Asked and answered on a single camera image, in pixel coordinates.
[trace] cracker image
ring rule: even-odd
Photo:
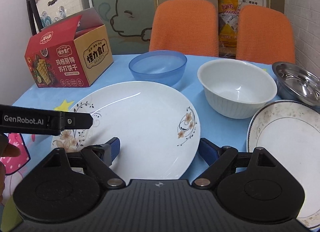
[[[44,79],[45,83],[49,85],[51,83],[47,63],[43,59],[39,59],[37,70],[40,73],[41,77]]]

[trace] black device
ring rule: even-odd
[[[73,118],[77,128],[92,125],[91,116],[84,113],[16,107],[0,107],[0,111],[2,120],[4,114],[13,117],[17,111],[21,116],[47,119],[46,127],[39,129],[2,121],[0,128],[6,132],[24,128],[32,133],[56,134],[70,128],[66,121]],[[81,126],[78,121],[88,122]],[[75,153],[52,150],[14,191],[13,201],[22,222],[12,231],[308,231],[296,220],[304,202],[303,188],[262,147],[244,153],[230,146],[219,148],[201,138],[201,155],[210,156],[212,162],[191,185],[180,179],[133,179],[126,186],[109,168],[106,151],[112,143],[119,143],[119,139]],[[71,167],[81,167],[85,174]],[[243,167],[245,171],[236,173]]]

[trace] table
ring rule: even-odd
[[[114,63],[88,88],[38,88],[33,85],[15,103],[14,106],[67,111],[88,94],[111,84],[134,80],[128,68],[131,59],[137,55],[115,55]],[[230,119],[220,115],[208,104],[203,87],[197,78],[198,68],[205,62],[215,60],[213,57],[187,56],[188,62],[182,79],[173,86],[184,94],[194,105],[201,125],[201,137],[209,139],[217,146],[230,145],[239,151],[245,151],[249,119]],[[253,63],[265,69],[274,79],[271,65]],[[23,135],[25,145],[30,154],[30,161],[19,170],[19,177],[6,177],[4,202],[13,192],[17,181],[25,177],[51,150],[52,137],[36,135],[35,141],[31,135]],[[208,167],[207,163],[197,153],[188,170],[181,177],[193,181]]]

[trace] orange flower print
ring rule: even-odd
[[[71,135],[71,130],[63,130],[61,132],[61,136],[60,136],[61,140],[70,140],[73,139],[73,136]]]
[[[186,114],[186,118],[184,119],[184,121],[188,124],[192,119],[192,115],[191,112]]]
[[[184,137],[184,131],[180,131],[180,132],[178,133],[178,138],[181,138],[181,137]]]
[[[61,148],[64,148],[67,153],[76,152],[76,150],[75,150],[74,148],[70,148],[70,146],[71,146],[71,141],[73,141],[73,140],[74,140],[74,139],[72,139],[72,140],[66,140],[66,141],[64,141],[63,143],[62,143],[61,141],[58,141],[58,140],[57,140],[57,146],[58,146],[58,147],[61,147]]]
[[[77,141],[74,138],[70,140],[70,146],[71,147],[76,146],[76,144],[77,144]]]

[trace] metal pin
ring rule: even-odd
[[[206,178],[199,178],[195,180],[195,184],[198,186],[208,186],[210,184],[210,181]]]
[[[109,184],[112,187],[120,186],[122,183],[123,183],[123,181],[118,178],[112,178],[107,181],[107,184]]]

